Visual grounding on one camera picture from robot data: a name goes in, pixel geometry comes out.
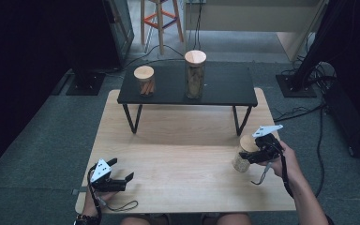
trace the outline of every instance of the wrist strap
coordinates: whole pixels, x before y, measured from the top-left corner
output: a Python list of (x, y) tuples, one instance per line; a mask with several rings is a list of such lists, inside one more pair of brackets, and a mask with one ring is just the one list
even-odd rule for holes
[(286, 159), (283, 154), (280, 154), (280, 161), (282, 162), (282, 181), (288, 194), (293, 198), (291, 187), (289, 186), (288, 170), (286, 168)]

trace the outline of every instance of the black table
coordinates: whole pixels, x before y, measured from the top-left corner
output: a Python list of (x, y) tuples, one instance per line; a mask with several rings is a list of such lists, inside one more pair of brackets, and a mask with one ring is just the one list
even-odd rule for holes
[[(156, 92), (151, 97), (142, 97), (133, 75), (135, 67), (127, 70), (118, 103), (122, 104), (131, 131), (137, 132), (143, 104), (159, 105), (218, 105), (232, 106), (236, 134), (239, 136), (247, 123), (252, 107), (258, 102), (253, 82), (247, 67), (219, 67), (206, 64), (202, 97), (188, 98), (185, 94), (185, 67), (154, 67)], [(136, 123), (133, 125), (128, 104), (139, 104)], [(247, 106), (247, 113), (239, 127), (236, 106)]]

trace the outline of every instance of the wooden lid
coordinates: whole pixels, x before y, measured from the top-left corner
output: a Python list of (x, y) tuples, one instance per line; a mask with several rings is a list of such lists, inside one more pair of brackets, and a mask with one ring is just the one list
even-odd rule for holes
[(137, 67), (134, 70), (134, 76), (142, 82), (148, 82), (154, 75), (154, 69), (149, 66)]
[(241, 138), (240, 145), (247, 152), (259, 151), (259, 147), (255, 144), (254, 138), (251, 135), (244, 135)]
[(200, 66), (206, 61), (206, 54), (198, 50), (192, 50), (186, 53), (184, 56), (186, 61), (192, 66)]

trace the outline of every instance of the black strap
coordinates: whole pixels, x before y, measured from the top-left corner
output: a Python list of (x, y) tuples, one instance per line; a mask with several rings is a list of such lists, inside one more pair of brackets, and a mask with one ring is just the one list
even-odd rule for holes
[(283, 156), (282, 152), (280, 152), (280, 161), (282, 162), (283, 185), (285, 186), (286, 191), (288, 191), (288, 194), (293, 198), (293, 193), (292, 193), (291, 187), (289, 186), (289, 178), (288, 178), (288, 169), (286, 167), (286, 159)]
[(95, 197), (95, 193), (92, 189), (92, 185), (90, 184), (90, 174), (92, 173), (92, 171), (96, 168), (96, 165), (93, 166), (92, 168), (90, 168), (89, 173), (87, 174), (87, 186), (89, 187), (89, 191), (90, 191), (90, 195), (92, 196), (93, 199), (93, 203), (95, 204), (96, 210), (97, 210), (97, 225), (99, 225), (101, 223), (101, 208), (100, 208), (100, 203), (98, 202), (98, 200)]

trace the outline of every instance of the glass jar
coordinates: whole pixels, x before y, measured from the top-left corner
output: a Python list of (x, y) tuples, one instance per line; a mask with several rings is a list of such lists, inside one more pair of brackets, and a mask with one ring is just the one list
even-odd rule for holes
[(233, 167), (238, 172), (245, 173), (249, 169), (250, 163), (247, 159), (241, 158), (239, 153), (251, 153), (256, 151), (259, 151), (259, 147), (254, 143), (253, 137), (250, 135), (244, 135), (239, 142), (239, 148), (237, 149), (235, 158), (232, 161)]
[(200, 98), (203, 95), (203, 77), (206, 54), (198, 50), (186, 53), (186, 96)]
[(134, 70), (139, 85), (140, 95), (143, 97), (150, 97), (156, 91), (154, 69), (149, 66), (137, 67)]

